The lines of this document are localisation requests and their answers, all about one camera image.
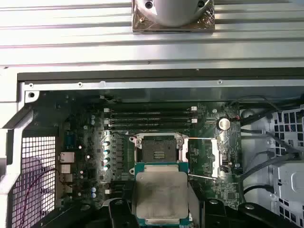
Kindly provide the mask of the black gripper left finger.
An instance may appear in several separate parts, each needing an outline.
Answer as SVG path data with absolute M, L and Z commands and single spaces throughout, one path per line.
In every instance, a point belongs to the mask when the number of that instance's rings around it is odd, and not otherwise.
M 106 200 L 100 209 L 76 204 L 59 214 L 49 215 L 33 228 L 134 228 L 136 217 L 122 198 Z

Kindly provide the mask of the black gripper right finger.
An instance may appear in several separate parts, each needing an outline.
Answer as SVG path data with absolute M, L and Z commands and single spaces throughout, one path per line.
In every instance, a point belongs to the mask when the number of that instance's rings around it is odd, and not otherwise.
M 219 199 L 206 198 L 198 184 L 190 184 L 190 214 L 195 228 L 287 228 L 289 222 L 255 203 L 237 209 Z

